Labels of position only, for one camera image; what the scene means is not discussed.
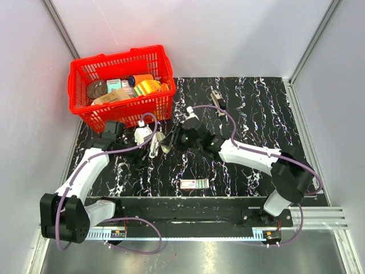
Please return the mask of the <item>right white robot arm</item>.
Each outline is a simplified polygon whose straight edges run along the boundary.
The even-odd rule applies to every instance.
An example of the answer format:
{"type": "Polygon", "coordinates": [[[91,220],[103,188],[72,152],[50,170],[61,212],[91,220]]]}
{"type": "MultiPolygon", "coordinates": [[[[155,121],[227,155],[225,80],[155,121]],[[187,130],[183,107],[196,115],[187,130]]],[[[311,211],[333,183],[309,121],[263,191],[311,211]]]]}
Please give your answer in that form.
{"type": "Polygon", "coordinates": [[[302,202],[314,177],[312,168],[299,158],[294,147],[280,150],[243,144],[211,133],[197,118],[175,124],[163,145],[179,151],[195,149],[207,158],[240,164],[271,176],[275,189],[259,212],[259,219],[266,226],[274,225],[286,207],[302,202]]]}

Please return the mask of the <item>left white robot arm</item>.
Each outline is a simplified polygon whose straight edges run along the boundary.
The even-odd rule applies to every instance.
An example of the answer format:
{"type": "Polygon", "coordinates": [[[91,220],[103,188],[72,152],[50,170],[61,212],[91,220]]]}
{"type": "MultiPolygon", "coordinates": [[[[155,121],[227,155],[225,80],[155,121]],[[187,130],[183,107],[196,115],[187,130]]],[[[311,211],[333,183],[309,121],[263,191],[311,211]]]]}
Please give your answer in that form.
{"type": "Polygon", "coordinates": [[[116,204],[101,199],[85,205],[87,194],[99,174],[108,166],[113,153],[131,152],[140,148],[152,134],[142,120],[135,129],[133,144],[121,141],[126,126],[122,122],[107,122],[104,131],[92,138],[84,155],[70,177],[53,194],[44,194],[40,199],[40,230],[42,236],[58,243],[82,243],[90,228],[102,221],[119,225],[124,213],[116,204]]]}

